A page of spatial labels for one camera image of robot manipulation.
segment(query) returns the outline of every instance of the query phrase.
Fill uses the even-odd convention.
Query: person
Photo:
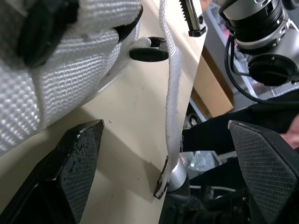
[[[273,101],[299,101],[299,90],[294,90]],[[183,151],[207,150],[224,154],[234,151],[228,130],[230,120],[238,120],[271,129],[286,140],[293,148],[299,147],[299,104],[268,105],[254,104],[246,109],[227,113],[183,131]]]
[[[299,90],[294,90],[273,101],[299,101]],[[267,105],[254,104],[246,109],[227,113],[184,130],[183,152],[215,151],[224,154],[234,151],[234,143],[228,129],[230,120],[242,121],[271,129],[279,134],[294,149],[299,147],[299,104]],[[190,180],[190,185],[222,186],[241,189],[246,186],[237,158]]]

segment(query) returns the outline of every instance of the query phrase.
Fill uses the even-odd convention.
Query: black plastic clip
[[[130,57],[142,62],[160,62],[168,59],[166,40],[162,37],[149,37],[150,48],[136,48],[130,50]]]
[[[78,0],[39,0],[30,9],[18,42],[18,55],[28,67],[44,64],[69,24],[77,20]]]

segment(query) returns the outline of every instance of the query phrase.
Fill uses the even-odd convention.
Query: white nylon webbing
[[[181,145],[181,132],[178,124],[178,90],[179,81],[181,77],[181,52],[176,47],[170,30],[167,25],[165,16],[165,2],[160,0],[159,22],[160,27],[164,33],[167,49],[169,54],[169,78],[168,78],[168,91],[166,98],[166,146],[168,153],[168,162],[165,171],[161,176],[159,182],[161,183],[160,189],[157,191],[156,196],[163,195],[165,186],[169,182],[170,175],[173,169],[178,164],[179,150]]]
[[[135,20],[140,0],[79,0],[78,21],[45,65],[29,69],[16,55],[28,10],[24,4],[0,1],[0,156],[109,85],[107,74],[126,67],[129,60],[120,55],[138,36],[134,29],[118,44],[113,27]]]

